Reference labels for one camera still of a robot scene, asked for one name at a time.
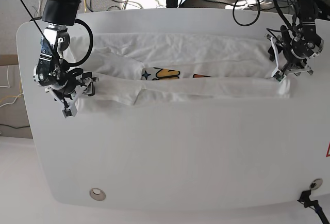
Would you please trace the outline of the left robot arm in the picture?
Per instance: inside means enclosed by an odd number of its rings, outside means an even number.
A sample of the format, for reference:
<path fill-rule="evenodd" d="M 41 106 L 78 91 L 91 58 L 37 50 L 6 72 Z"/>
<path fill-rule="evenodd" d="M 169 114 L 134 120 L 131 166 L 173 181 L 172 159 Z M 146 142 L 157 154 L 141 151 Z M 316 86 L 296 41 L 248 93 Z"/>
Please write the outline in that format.
<path fill-rule="evenodd" d="M 288 0 L 294 15 L 289 21 L 283 14 L 278 0 L 273 0 L 274 9 L 284 22 L 280 29 L 267 29 L 267 38 L 271 41 L 268 50 L 270 60 L 276 62 L 271 77 L 278 82 L 287 75 L 299 75 L 314 72 L 308 60 L 319 56 L 324 40 L 317 34 L 316 22 L 319 8 L 315 0 Z"/>

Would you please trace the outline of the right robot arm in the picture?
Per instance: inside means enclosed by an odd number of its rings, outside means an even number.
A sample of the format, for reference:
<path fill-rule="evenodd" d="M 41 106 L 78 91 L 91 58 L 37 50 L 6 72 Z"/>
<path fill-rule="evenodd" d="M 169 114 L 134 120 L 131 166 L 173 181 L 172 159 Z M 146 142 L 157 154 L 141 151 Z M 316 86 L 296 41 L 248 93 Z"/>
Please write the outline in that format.
<path fill-rule="evenodd" d="M 36 18 L 31 18 L 41 34 L 41 52 L 34 67 L 34 81 L 65 108 L 73 106 L 82 95 L 93 96 L 94 83 L 97 81 L 92 72 L 85 72 L 81 68 L 92 53 L 94 37 L 88 24 L 77 18 L 80 4 L 81 0 L 47 0 L 41 17 L 47 23 L 45 29 L 40 28 Z M 89 44 L 82 59 L 68 62 L 63 52 L 70 45 L 68 27 L 75 24 L 86 29 Z"/>

